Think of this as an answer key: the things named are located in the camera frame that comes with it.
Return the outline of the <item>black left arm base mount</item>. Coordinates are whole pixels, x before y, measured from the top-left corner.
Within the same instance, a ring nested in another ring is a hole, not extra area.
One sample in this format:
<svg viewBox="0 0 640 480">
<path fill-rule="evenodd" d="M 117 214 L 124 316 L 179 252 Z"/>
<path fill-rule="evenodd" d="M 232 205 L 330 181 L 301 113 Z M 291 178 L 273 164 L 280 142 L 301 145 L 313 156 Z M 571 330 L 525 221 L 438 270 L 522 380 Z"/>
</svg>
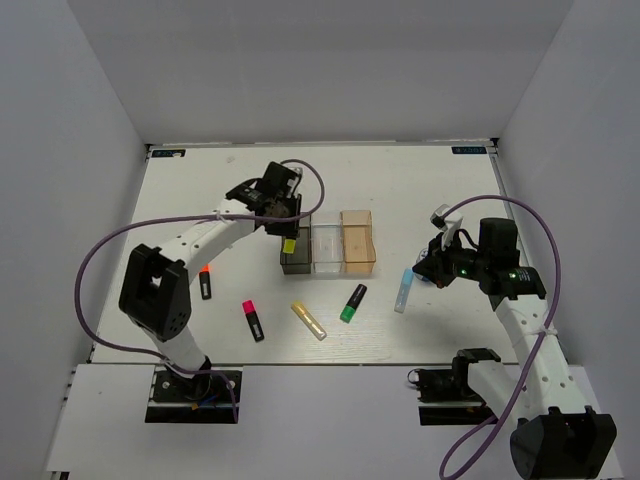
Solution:
<svg viewBox="0 0 640 480">
<path fill-rule="evenodd" d="M 157 369 L 152 377 L 144 421 L 147 424 L 235 424 L 239 413 L 242 386 L 241 370 L 224 370 L 231 390 L 216 375 L 193 378 L 187 385 L 166 369 Z"/>
</svg>

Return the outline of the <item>yellow cap black highlighter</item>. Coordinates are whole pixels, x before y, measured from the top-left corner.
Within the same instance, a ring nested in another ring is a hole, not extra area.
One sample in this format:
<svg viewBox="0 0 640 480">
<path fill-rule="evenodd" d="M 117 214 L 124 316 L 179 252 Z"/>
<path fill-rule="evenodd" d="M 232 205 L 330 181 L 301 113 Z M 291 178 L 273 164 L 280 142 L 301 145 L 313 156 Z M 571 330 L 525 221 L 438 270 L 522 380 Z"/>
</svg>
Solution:
<svg viewBox="0 0 640 480">
<path fill-rule="evenodd" d="M 294 238 L 284 238 L 282 242 L 281 253 L 284 255 L 292 255 L 295 252 L 296 240 Z"/>
</svg>

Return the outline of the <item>pink cap black highlighter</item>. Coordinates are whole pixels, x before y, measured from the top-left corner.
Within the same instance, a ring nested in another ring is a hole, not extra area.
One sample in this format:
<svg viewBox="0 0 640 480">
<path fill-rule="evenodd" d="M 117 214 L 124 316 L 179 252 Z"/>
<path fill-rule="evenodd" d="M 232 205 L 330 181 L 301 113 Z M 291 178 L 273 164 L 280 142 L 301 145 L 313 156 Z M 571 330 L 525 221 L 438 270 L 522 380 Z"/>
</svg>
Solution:
<svg viewBox="0 0 640 480">
<path fill-rule="evenodd" d="M 246 300 L 242 303 L 242 308 L 254 341 L 263 341 L 265 336 L 254 303 Z"/>
</svg>

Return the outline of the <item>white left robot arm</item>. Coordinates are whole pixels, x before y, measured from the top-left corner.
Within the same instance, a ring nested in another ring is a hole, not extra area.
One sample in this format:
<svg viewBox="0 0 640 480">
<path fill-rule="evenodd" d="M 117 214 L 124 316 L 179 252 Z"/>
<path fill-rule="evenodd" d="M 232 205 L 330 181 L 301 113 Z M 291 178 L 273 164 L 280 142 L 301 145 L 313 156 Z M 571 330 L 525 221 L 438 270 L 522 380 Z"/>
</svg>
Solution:
<svg viewBox="0 0 640 480">
<path fill-rule="evenodd" d="M 210 220 L 196 221 L 159 246 L 140 244 L 130 253 L 119 309 L 152 340 L 188 398 L 205 396 L 212 378 L 208 358 L 187 326 L 191 283 L 205 264 L 260 228 L 280 237 L 297 234 L 302 170 L 289 164 L 269 163 L 262 177 L 229 190 Z"/>
</svg>

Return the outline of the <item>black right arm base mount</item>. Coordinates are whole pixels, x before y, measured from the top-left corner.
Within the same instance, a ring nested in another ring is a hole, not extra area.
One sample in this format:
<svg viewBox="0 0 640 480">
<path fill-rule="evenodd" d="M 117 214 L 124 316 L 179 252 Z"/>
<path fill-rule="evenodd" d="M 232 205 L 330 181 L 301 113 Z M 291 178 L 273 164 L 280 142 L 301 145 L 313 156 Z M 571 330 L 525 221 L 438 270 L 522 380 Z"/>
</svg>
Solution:
<svg viewBox="0 0 640 480">
<path fill-rule="evenodd" d="M 408 372 L 409 386 L 419 393 L 421 426 L 476 426 L 494 414 L 468 384 L 469 365 L 481 361 L 500 363 L 501 357 L 488 348 L 462 349 L 448 368 L 414 368 Z"/>
</svg>

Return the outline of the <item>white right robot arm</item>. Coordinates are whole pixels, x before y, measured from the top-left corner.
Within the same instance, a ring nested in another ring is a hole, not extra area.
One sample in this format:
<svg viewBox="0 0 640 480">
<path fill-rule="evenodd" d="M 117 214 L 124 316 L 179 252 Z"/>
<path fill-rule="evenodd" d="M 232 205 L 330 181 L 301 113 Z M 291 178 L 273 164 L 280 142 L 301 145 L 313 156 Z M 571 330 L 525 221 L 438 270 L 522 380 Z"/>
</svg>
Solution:
<svg viewBox="0 0 640 480">
<path fill-rule="evenodd" d="M 438 288 L 474 281 L 489 298 L 521 368 L 512 379 L 490 348 L 462 349 L 441 374 L 420 374 L 426 401 L 480 400 L 510 429 L 512 462 L 523 479 L 595 479 L 617 436 L 613 418 L 588 402 L 569 369 L 538 272 L 520 265 L 514 221 L 484 218 L 479 241 L 461 242 L 462 218 L 432 218 L 438 235 L 413 268 Z"/>
</svg>

